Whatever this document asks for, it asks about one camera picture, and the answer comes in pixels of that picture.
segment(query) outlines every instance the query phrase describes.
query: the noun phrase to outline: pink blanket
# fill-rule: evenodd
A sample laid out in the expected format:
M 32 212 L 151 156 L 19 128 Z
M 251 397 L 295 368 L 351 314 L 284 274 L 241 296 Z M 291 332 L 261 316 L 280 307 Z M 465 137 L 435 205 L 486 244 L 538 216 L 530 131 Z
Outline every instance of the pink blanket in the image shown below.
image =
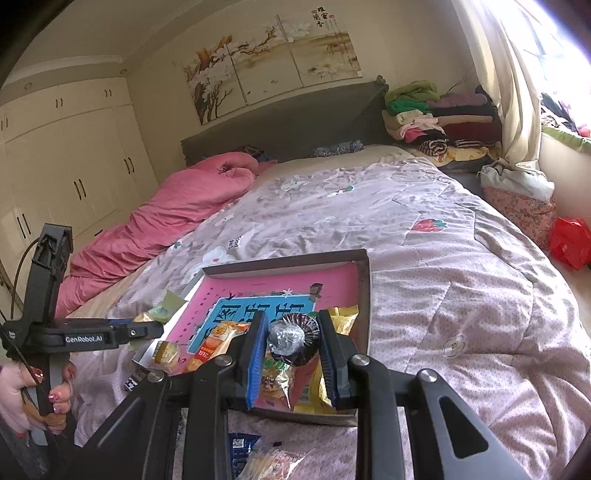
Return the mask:
M 104 231 L 72 257 L 70 275 L 60 286 L 56 317 L 65 317 L 157 257 L 244 195 L 255 175 L 272 164 L 258 164 L 246 153 L 231 152 L 173 173 L 127 223 Z

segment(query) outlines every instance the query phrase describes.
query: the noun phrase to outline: strawberry print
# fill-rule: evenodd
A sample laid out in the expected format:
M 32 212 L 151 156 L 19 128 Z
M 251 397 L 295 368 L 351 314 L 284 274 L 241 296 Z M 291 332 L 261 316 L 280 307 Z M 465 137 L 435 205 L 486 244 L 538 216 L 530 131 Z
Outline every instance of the strawberry print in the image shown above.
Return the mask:
M 435 218 L 425 218 L 419 220 L 413 225 L 411 231 L 414 232 L 441 232 L 447 228 L 447 224 L 443 220 L 435 220 Z

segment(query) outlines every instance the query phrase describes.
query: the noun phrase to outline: flower branch painting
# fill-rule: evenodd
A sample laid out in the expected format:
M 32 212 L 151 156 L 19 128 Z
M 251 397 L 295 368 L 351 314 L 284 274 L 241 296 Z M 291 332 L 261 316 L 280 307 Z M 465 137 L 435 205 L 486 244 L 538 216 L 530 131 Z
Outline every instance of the flower branch painting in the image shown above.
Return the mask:
M 360 75 L 349 34 L 335 16 L 319 26 L 309 13 L 287 20 L 277 15 L 223 35 L 198 48 L 183 69 L 202 125 L 280 93 Z

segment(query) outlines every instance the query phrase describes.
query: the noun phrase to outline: white wardrobe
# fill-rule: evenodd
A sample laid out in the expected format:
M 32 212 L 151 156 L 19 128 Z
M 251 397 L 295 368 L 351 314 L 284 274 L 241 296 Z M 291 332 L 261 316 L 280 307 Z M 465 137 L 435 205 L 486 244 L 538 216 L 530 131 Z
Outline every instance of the white wardrobe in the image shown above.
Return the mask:
M 157 188 L 124 78 L 59 85 L 0 106 L 0 261 L 11 281 L 45 223 L 71 226 L 77 251 Z

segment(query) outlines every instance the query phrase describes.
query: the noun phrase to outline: gray headboard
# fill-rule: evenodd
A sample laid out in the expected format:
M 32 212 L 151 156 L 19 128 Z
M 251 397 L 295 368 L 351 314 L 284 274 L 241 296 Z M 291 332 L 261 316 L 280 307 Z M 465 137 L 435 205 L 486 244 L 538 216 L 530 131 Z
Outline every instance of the gray headboard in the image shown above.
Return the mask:
M 380 76 L 296 95 L 228 119 L 181 141 L 188 167 L 205 157 L 253 145 L 284 162 L 309 157 L 316 147 L 361 139 L 392 144 L 381 111 L 388 91 Z

